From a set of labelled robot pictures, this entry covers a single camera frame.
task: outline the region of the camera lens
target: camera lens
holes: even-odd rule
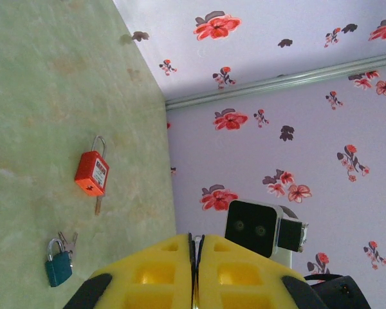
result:
[[[266,229],[264,227],[262,227],[261,225],[256,227],[255,231],[256,231],[256,235],[258,235],[260,237],[266,235]]]
[[[234,228],[240,232],[244,229],[244,223],[242,221],[237,221],[234,223]]]

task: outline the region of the red padlock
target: red padlock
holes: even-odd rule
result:
[[[97,140],[103,143],[103,154],[96,151]],[[91,146],[91,151],[82,154],[78,164],[75,182],[90,196],[101,196],[106,192],[107,175],[109,166],[104,160],[106,157],[106,141],[97,135]]]

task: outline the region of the ceiling molding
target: ceiling molding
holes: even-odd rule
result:
[[[223,92],[216,90],[200,93],[198,95],[191,95],[188,97],[168,100],[166,101],[166,110],[170,111],[172,109],[215,102],[218,100],[224,100],[226,98],[234,98],[243,95],[280,90],[293,86],[311,84],[314,82],[322,82],[324,80],[329,80],[336,77],[349,76],[366,71],[372,71],[384,66],[386,66],[386,55],[372,57],[364,60],[339,64],[337,66],[330,66],[328,68],[307,71],[304,73],[292,74],[274,79],[260,80],[258,82],[237,85],[229,89],[224,89]]]

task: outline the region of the key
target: key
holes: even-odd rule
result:
[[[100,214],[100,208],[102,207],[102,200],[103,197],[106,196],[106,194],[97,196],[96,198],[96,209],[95,209],[95,215],[98,216]]]
[[[64,251],[67,251],[69,253],[70,261],[74,260],[76,257],[76,241],[77,241],[78,234],[75,232],[73,234],[73,241],[69,243],[67,239],[64,237],[62,232],[59,232],[59,238],[62,240],[64,245]]]

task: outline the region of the floral wallpaper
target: floral wallpaper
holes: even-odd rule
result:
[[[113,1],[168,100],[386,54],[386,0]]]
[[[386,67],[168,121],[178,232],[224,235],[237,198],[285,206],[309,223],[293,268],[350,275],[386,308]]]

